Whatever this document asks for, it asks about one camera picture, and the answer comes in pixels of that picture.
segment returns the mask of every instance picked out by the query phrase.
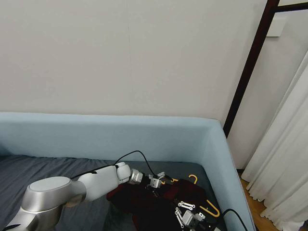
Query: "white curtain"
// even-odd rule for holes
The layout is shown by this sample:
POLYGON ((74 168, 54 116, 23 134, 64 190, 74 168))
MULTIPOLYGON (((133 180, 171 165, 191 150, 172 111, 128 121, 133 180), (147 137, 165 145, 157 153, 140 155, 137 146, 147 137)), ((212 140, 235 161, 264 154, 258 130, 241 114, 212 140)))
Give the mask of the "white curtain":
POLYGON ((298 231, 308 219, 308 53, 242 178, 277 229, 298 231))

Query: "yellow hanger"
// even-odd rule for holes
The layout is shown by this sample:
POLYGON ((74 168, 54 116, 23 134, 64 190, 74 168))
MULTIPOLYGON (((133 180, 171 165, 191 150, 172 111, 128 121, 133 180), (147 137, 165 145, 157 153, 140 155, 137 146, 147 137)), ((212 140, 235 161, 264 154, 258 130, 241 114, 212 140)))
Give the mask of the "yellow hanger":
POLYGON ((196 184, 196 183, 197 183, 197 181, 198 181, 197 176, 196 176, 196 175, 194 175, 194 174, 190 174, 190 175, 188 176, 188 178, 190 178, 190 177, 194 177, 194 184, 196 184))
POLYGON ((212 215, 213 217, 218 218, 218 217, 220 216, 219 210, 218 210, 209 200, 206 200, 206 201, 210 204, 210 206, 212 206, 213 209, 216 210, 217 214, 212 213, 212 212, 209 211, 207 208, 203 208, 202 206, 199 206, 199 207, 200 207, 201 209, 203 209, 205 212, 207 212, 207 213, 209 213, 210 215, 212 215))
POLYGON ((179 180, 172 178, 171 182, 173 183, 175 181, 179 181, 179 180))

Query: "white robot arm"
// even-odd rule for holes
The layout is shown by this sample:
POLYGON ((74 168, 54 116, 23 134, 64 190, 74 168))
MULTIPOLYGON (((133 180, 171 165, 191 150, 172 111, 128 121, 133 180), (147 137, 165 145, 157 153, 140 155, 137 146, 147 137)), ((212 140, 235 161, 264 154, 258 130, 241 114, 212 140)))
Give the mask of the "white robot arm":
POLYGON ((3 231, 47 231, 58 223, 63 206, 96 200, 119 184, 139 184, 141 179, 142 173, 121 162, 84 174, 77 181, 67 177, 38 180, 28 185, 19 211, 3 231))

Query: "gray bedsheet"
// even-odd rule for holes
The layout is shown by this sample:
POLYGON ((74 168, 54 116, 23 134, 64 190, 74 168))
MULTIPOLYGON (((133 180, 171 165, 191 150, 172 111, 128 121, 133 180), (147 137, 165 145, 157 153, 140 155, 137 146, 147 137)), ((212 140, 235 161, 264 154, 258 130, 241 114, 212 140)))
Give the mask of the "gray bedsheet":
MULTIPOLYGON (((125 162, 131 168, 138 169, 146 174, 150 173, 145 162, 125 162)), ((0 156, 0 230, 17 213, 25 189, 30 183, 52 176, 72 177, 81 172, 112 163, 113 161, 84 158, 0 156)), ((208 199, 218 207, 210 182, 200 165, 178 162, 150 162, 150 165, 154 172, 165 171, 168 175, 177 179, 188 180, 188 175, 197 175, 197 184, 206 190, 208 199)), ((219 225, 219 228, 222 231, 226 230, 224 225, 219 225)), ((118 211, 103 196, 91 203, 82 203, 73 208, 65 208, 54 230, 135 231, 136 229, 131 221, 131 215, 118 211)))

